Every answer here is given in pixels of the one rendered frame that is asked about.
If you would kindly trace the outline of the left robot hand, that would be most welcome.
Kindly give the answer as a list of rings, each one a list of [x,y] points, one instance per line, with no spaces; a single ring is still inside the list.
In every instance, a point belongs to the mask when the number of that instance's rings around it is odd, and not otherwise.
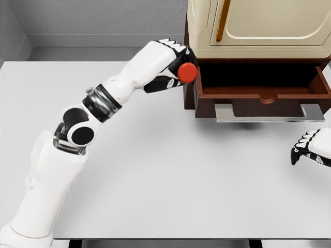
[[[185,85],[177,77],[183,63],[193,63],[198,67],[191,48],[169,38],[150,41],[128,62],[122,74],[129,78],[133,89],[158,92]]]

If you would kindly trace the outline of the brown wooden drawer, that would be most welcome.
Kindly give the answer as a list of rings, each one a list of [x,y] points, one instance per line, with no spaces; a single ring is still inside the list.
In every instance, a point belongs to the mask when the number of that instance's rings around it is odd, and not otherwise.
[[[237,117],[301,117],[301,104],[331,109],[331,83],[319,64],[200,64],[195,116],[216,118],[215,104]]]

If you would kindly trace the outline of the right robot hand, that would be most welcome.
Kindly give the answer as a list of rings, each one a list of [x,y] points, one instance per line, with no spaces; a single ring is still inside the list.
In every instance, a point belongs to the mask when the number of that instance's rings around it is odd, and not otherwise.
[[[291,150],[292,165],[295,165],[301,156],[331,167],[331,128],[306,132]]]

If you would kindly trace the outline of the red round button switch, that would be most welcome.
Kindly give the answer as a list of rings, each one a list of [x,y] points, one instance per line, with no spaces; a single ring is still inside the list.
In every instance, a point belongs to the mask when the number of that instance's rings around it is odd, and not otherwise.
[[[193,63],[183,63],[177,72],[178,79],[185,84],[193,82],[197,77],[197,68]]]

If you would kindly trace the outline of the brown wooden cabinet base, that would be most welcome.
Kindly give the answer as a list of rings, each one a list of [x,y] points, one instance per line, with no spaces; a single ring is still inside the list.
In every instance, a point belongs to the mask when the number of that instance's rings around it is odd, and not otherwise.
[[[324,69],[331,61],[326,58],[198,58],[198,64],[312,64]],[[184,108],[193,109],[198,100],[195,82],[184,86]]]

